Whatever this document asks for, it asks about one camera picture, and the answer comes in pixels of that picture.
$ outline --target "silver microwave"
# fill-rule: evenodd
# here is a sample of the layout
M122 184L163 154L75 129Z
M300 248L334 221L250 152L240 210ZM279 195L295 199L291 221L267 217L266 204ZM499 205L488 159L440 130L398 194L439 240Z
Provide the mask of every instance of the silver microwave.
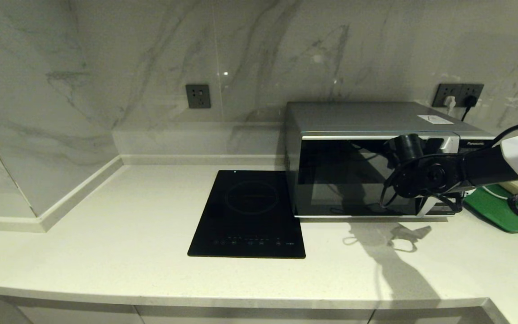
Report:
M287 187L296 217L417 217L454 212L435 198L397 197L380 206L393 172L386 142L414 133L424 153L476 150L494 137L435 109L408 102L290 102L284 142Z

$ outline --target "induction cooktop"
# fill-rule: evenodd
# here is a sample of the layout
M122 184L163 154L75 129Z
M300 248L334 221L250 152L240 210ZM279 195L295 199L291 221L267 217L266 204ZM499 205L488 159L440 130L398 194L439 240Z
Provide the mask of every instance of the induction cooktop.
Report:
M188 255L305 258L285 172L219 171Z

